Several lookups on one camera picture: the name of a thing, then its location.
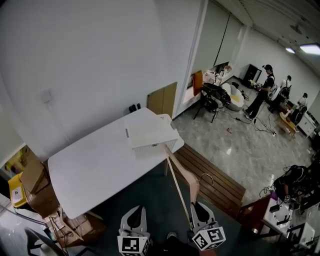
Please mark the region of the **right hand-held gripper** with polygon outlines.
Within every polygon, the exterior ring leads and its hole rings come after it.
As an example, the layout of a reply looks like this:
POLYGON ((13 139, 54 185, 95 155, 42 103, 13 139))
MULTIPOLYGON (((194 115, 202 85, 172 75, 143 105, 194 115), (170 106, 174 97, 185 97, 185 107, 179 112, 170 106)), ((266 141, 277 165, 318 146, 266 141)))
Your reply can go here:
POLYGON ((200 251, 215 249, 227 240, 223 227, 216 221, 210 208, 196 201, 190 204, 190 210, 191 240, 200 251))

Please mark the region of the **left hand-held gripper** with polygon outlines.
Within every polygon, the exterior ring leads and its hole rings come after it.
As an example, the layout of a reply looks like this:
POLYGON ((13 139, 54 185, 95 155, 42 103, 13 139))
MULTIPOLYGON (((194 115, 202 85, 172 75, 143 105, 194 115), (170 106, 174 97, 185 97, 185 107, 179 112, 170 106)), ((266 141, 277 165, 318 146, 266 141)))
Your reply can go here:
POLYGON ((147 231, 146 209, 138 205, 121 218, 117 236, 118 251, 121 256, 146 256, 149 247, 150 233, 147 231))

